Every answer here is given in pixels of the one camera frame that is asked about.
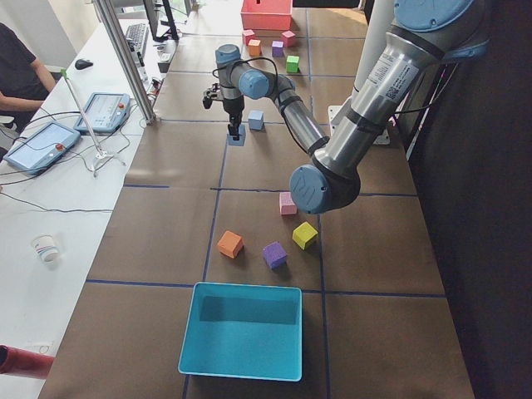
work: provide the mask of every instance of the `black mouse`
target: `black mouse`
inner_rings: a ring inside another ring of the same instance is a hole
[[[89,60],[84,60],[83,58],[80,58],[76,61],[74,64],[74,67],[76,67],[77,70],[85,69],[88,67],[92,67],[94,64],[90,62]]]

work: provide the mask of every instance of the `block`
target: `block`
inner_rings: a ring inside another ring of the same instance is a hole
[[[249,41],[255,39],[255,32],[253,32],[251,29],[246,29],[242,32],[242,42],[246,46],[249,45]]]
[[[286,31],[281,34],[285,47],[291,47],[296,44],[296,34],[292,31]]]
[[[248,53],[251,57],[260,56],[260,40],[251,39],[248,43]]]
[[[286,263],[288,256],[283,246],[278,241],[275,241],[263,248],[263,257],[269,268],[277,268]]]
[[[236,255],[238,255],[240,250],[244,247],[244,240],[238,234],[226,230],[222,235],[222,238],[219,239],[217,247],[218,251],[222,254],[235,259]]]
[[[264,113],[262,111],[251,110],[248,116],[249,129],[260,131],[264,126]]]
[[[298,207],[292,201],[290,191],[279,193],[279,212],[281,214],[296,214],[298,212]]]
[[[246,142],[246,127],[244,125],[239,126],[239,139],[236,140],[232,135],[227,133],[227,144],[234,145],[236,147],[244,147]]]
[[[292,233],[292,239],[302,250],[307,249],[318,236],[317,230],[309,222],[301,223]]]
[[[286,57],[286,72],[298,73],[298,71],[299,71],[299,57],[298,56]]]
[[[283,42],[272,42],[272,57],[284,57],[284,43]]]

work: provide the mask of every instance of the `teal bin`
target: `teal bin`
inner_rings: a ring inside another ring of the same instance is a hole
[[[197,283],[178,369],[183,374],[299,381],[299,288]]]

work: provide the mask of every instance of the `robotic arm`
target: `robotic arm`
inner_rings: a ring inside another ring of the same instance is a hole
[[[229,113],[229,133],[238,138],[244,96],[269,97],[311,157],[310,165],[300,166],[290,178],[295,204],[310,214],[342,208],[359,194],[358,163],[420,74],[432,64],[458,62],[485,52],[487,1],[396,0],[386,48],[330,140],[292,81],[251,67],[234,45],[216,51],[219,84],[204,94],[204,106],[222,101]]]

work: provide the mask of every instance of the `brown table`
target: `brown table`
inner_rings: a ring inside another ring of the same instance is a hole
[[[145,130],[40,398],[472,398],[398,141],[370,149],[354,204],[319,217],[282,217],[278,192],[308,158],[273,105],[246,100],[244,119],[260,109],[266,124],[248,131],[244,147],[226,146],[220,104],[202,108],[201,94],[214,82],[214,49],[241,43],[237,3],[212,2],[190,19],[194,35],[182,39],[155,104],[161,121]],[[327,105],[351,91],[364,17],[294,9],[293,19],[298,45],[287,53],[302,57],[294,80],[327,123]],[[278,35],[261,34],[266,42]],[[304,220],[319,230],[318,244],[305,252],[291,240]],[[226,229],[244,236],[236,260],[215,248]],[[261,249],[275,240],[288,262],[271,271]],[[302,381],[179,374],[199,281],[300,287]]]

